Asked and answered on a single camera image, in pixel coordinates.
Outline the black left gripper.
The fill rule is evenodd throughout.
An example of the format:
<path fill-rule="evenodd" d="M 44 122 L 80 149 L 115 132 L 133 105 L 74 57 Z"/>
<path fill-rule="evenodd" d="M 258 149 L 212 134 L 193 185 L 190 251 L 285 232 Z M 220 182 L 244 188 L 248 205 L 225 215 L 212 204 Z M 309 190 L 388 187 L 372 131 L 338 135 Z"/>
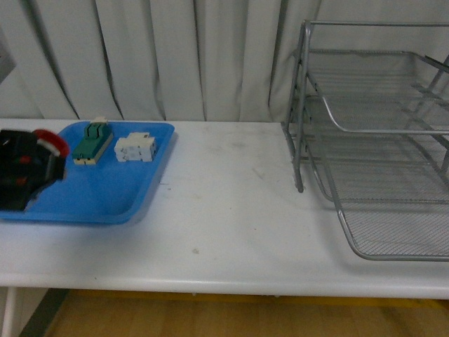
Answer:
<path fill-rule="evenodd" d="M 23 211 L 65 177 L 65 158 L 37 143 L 32 131 L 1 130 L 1 210 Z"/>

